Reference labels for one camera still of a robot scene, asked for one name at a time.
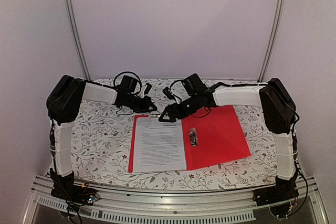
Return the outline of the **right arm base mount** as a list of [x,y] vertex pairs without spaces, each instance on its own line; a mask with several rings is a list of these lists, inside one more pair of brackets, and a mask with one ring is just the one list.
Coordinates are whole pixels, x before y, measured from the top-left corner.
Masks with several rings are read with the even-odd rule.
[[296,176],[289,180],[276,177],[276,184],[274,186],[257,189],[254,191],[253,201],[256,202],[257,206],[264,206],[286,201],[285,204],[271,207],[270,212],[278,219],[289,217],[294,206],[296,205],[296,199],[299,196],[296,187],[296,179]]

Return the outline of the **printed white paper sheets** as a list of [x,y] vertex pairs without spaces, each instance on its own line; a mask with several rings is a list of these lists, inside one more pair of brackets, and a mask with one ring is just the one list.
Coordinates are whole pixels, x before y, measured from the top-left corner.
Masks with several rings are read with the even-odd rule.
[[135,116],[129,173],[186,170],[182,122]]

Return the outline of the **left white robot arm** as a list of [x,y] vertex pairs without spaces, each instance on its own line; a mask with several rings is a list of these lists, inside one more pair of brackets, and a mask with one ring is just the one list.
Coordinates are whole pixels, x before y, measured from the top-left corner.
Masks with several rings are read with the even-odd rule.
[[73,173],[71,131],[83,100],[112,104],[117,108],[127,107],[134,113],[148,113],[157,110],[148,96],[151,88],[151,84],[143,86],[139,78],[127,75],[119,85],[113,86],[62,76],[46,102],[51,124],[50,150],[57,175],[67,177]]

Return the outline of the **red file folder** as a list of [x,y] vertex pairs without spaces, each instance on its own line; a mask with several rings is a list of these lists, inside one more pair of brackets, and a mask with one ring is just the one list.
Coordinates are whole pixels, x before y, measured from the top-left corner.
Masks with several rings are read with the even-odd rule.
[[[232,106],[198,111],[182,120],[186,170],[227,163],[251,155],[242,127]],[[191,147],[188,130],[196,128],[198,146]]]

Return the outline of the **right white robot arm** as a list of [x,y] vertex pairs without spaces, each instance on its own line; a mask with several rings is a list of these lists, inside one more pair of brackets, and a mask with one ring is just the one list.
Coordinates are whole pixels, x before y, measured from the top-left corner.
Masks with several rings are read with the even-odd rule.
[[263,111],[265,125],[273,135],[277,155],[278,185],[271,190],[276,201],[291,194],[288,182],[297,175],[295,160],[298,155],[295,126],[299,121],[296,105],[278,78],[268,82],[226,84],[218,82],[210,87],[197,74],[181,80],[189,98],[165,107],[160,122],[176,122],[199,109],[226,105],[257,106]]

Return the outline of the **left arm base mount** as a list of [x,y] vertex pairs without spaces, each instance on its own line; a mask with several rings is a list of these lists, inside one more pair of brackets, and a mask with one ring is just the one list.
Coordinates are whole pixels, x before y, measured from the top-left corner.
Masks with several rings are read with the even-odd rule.
[[74,184],[74,172],[62,177],[61,175],[58,175],[53,168],[51,168],[50,177],[54,183],[51,190],[51,195],[53,197],[83,206],[92,206],[95,201],[100,199],[98,191],[94,188],[90,188],[88,183],[84,183],[81,186]]

